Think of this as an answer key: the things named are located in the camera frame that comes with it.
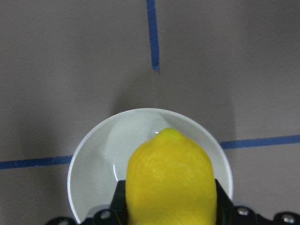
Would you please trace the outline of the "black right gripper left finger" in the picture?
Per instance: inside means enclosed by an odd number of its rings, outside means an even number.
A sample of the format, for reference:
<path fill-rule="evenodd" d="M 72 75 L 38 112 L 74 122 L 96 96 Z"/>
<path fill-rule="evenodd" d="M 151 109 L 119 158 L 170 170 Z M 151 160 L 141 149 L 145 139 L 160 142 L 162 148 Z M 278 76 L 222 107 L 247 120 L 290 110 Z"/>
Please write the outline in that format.
<path fill-rule="evenodd" d="M 48 221 L 49 225 L 127 225 L 128 213 L 125 200 L 125 180 L 117 183 L 114 195 L 109 206 L 92 208 L 87 217 L 77 223 L 70 217 L 56 217 Z"/>

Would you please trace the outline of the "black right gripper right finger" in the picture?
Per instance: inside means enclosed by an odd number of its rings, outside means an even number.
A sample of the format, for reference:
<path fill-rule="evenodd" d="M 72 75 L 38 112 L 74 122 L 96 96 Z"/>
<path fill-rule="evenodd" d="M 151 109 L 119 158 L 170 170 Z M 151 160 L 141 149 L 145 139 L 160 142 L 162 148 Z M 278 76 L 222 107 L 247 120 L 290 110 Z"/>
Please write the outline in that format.
<path fill-rule="evenodd" d="M 217 190 L 217 225 L 298 225 L 300 215 L 283 211 L 276 213 L 273 219 L 267 219 L 251 208 L 234 205 L 222 186 L 215 180 Z"/>

